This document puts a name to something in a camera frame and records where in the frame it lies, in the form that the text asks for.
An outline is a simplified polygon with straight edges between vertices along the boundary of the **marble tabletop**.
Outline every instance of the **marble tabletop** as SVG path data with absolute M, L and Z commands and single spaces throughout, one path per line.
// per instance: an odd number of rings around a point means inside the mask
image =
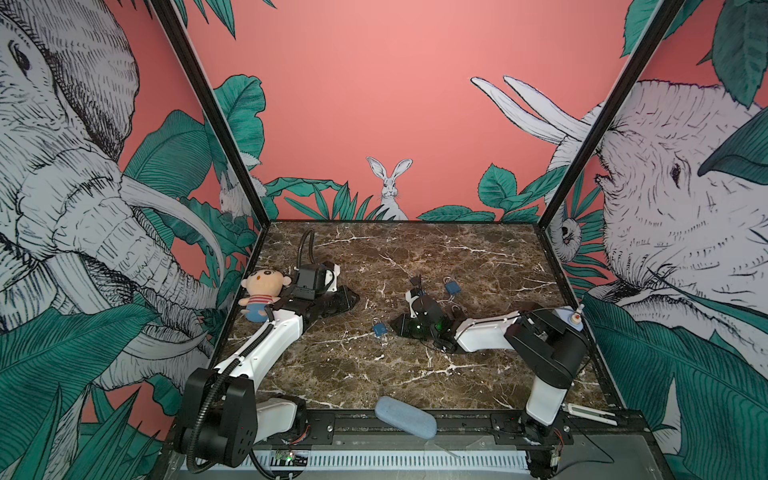
M 452 302 L 472 318 L 497 316 L 532 300 L 564 304 L 538 238 L 529 225 L 274 222 L 258 265 L 290 272 L 302 233 L 316 232 L 315 260 L 341 266 L 340 283 L 360 295 L 348 313 L 321 319 L 277 360 L 257 400 L 289 394 L 314 409 L 372 409 L 391 396 L 422 409 L 523 409 L 533 372 L 514 351 L 446 355 L 418 340 L 377 338 L 372 327 L 404 313 L 409 278 L 445 311 Z M 450 276 L 462 291 L 453 301 Z M 225 359 L 259 328 L 238 316 L 223 348 Z M 605 408 L 592 365 L 580 374 L 567 402 Z

